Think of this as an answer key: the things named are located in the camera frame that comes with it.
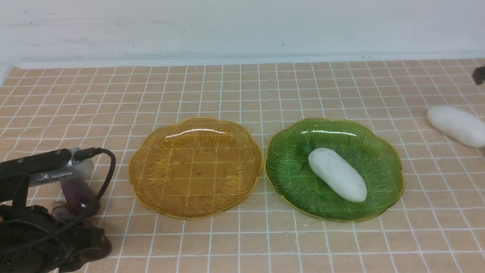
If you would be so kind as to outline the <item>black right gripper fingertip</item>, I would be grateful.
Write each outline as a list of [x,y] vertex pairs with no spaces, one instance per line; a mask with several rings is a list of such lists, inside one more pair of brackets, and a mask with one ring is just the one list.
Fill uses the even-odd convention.
[[472,73],[472,80],[475,85],[482,85],[485,82],[485,67],[477,67]]

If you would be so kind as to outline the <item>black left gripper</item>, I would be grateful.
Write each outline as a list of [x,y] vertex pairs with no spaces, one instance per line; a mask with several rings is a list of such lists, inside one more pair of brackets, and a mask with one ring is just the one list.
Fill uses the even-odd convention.
[[74,240],[66,232],[79,221],[75,218],[72,223],[62,224],[39,205],[20,209],[2,204],[1,272],[69,273],[62,265],[74,251]]

